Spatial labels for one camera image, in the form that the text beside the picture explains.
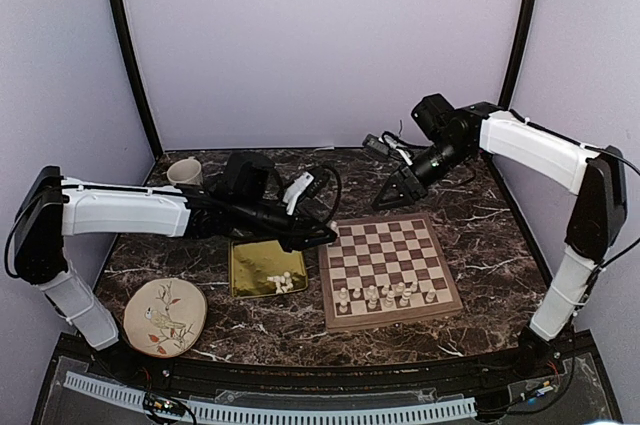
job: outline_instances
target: white cable tray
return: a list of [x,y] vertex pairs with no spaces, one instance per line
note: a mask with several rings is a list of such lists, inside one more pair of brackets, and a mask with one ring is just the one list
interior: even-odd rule
[[[144,413],[144,392],[141,390],[75,372],[67,372],[64,387],[103,402]],[[398,408],[330,411],[232,407],[199,400],[187,400],[185,403],[195,414],[198,424],[203,425],[422,425],[473,418],[477,415],[474,398]],[[182,422],[191,423],[188,414],[182,418]]]

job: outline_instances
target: chess piece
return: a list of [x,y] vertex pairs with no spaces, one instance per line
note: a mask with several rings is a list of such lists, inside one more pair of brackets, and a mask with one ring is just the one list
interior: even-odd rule
[[427,303],[431,303],[436,298],[436,291],[432,288],[427,292]]
[[409,299],[411,298],[411,290],[405,290],[402,292],[402,298],[400,299],[400,306],[406,307],[409,305]]
[[391,307],[395,300],[394,297],[396,296],[396,293],[393,290],[389,290],[389,293],[387,293],[387,298],[385,298],[384,300],[384,304],[387,307]]

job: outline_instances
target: round plate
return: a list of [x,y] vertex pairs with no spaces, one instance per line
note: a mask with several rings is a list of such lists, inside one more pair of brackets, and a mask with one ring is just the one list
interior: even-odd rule
[[159,358],[180,355],[204,327],[207,300],[195,285],[178,278],[144,284],[124,310],[124,331],[136,350]]

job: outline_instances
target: cable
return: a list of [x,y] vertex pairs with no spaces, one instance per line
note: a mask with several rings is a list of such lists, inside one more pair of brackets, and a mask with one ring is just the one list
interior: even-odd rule
[[11,229],[9,230],[9,234],[7,235],[7,241],[5,242],[4,245],[4,271],[6,272],[7,275],[9,275],[9,277],[16,279],[16,278],[20,278],[20,275],[18,275],[17,273],[14,273],[11,271],[11,267],[9,266],[9,250],[11,249],[11,242],[13,240],[13,237],[16,233],[16,229],[18,228],[18,225],[20,225],[20,222],[22,221],[22,219],[25,217],[25,215],[27,214],[27,212],[31,211],[31,208],[38,203],[38,201],[45,196],[47,193],[49,192],[55,192],[55,191],[61,191],[61,190],[68,190],[71,188],[78,188],[78,185],[59,185],[59,186],[55,186],[55,187],[48,187],[45,188],[43,190],[40,190],[38,193],[36,193],[33,198],[31,199],[31,201],[22,209],[20,210],[20,213],[18,213],[18,216],[16,217],[16,220],[13,222],[13,225],[11,226]]

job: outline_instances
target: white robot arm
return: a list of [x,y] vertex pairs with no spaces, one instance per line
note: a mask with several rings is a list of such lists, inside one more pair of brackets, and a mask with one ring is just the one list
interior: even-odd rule
[[[479,150],[515,160],[578,197],[567,228],[564,259],[540,308],[520,335],[520,348],[530,355],[525,359],[529,363],[521,367],[526,373],[583,305],[594,270],[626,220],[625,179],[616,158],[622,154],[614,147],[600,150],[580,144],[486,102],[454,109],[442,95],[430,95],[413,109],[412,117],[433,145],[405,160],[389,177],[373,203],[377,210],[425,197],[429,185]],[[369,135],[363,145],[389,156],[398,143],[398,137],[385,132],[382,139]]]

